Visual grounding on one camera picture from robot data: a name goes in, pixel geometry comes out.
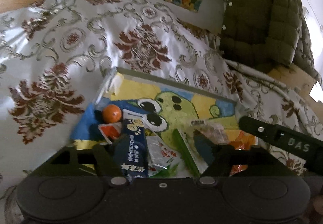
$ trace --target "barcode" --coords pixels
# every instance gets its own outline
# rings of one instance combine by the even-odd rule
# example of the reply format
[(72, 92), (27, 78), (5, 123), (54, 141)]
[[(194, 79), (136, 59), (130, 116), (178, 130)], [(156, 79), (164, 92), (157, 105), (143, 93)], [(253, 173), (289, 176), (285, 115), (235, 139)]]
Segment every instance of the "barcode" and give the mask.
[(193, 120), (191, 123), (192, 123), (192, 126), (204, 125), (205, 124), (204, 120)]

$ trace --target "dark blue snack packet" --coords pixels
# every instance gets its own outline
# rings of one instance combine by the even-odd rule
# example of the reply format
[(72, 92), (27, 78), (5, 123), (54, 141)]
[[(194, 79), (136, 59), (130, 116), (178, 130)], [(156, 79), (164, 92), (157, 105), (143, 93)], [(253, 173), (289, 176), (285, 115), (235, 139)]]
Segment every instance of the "dark blue snack packet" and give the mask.
[(114, 161), (130, 179), (148, 177), (144, 116), (124, 109), (121, 136), (114, 149)]

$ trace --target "orange fruit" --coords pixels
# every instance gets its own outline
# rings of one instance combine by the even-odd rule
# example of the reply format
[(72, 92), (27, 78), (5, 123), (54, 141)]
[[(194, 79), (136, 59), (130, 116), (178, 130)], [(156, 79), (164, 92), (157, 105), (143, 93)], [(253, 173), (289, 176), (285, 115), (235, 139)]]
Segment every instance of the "orange fruit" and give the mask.
[(105, 123), (116, 123), (121, 119), (121, 109), (116, 105), (108, 105), (102, 111), (102, 117)]

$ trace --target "metal screw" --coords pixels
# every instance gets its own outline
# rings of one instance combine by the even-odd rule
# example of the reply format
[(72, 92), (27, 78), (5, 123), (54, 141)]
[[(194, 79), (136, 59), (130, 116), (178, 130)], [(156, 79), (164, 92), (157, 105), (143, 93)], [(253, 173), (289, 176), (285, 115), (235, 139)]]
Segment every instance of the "metal screw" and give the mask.
[(215, 183), (215, 179), (213, 177), (201, 177), (200, 183), (203, 185), (212, 185)]
[(111, 183), (113, 185), (119, 185), (119, 186), (121, 186), (121, 185), (126, 184), (127, 183), (127, 180), (124, 177), (114, 177), (114, 178), (111, 179)]

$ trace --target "floral fabric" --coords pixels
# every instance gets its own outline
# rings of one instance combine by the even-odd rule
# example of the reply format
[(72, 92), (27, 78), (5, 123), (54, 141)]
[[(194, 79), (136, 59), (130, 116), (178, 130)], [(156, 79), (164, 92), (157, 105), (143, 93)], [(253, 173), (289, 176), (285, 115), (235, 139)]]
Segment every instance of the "floral fabric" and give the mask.
[[(112, 66), (235, 100), (237, 118), (247, 114), (321, 138), (322, 124), (294, 91), (225, 62), (164, 4), (45, 0), (0, 15), (0, 53), (0, 223), (22, 220), (17, 184), (68, 143)], [(304, 172), (300, 159), (268, 149)]]

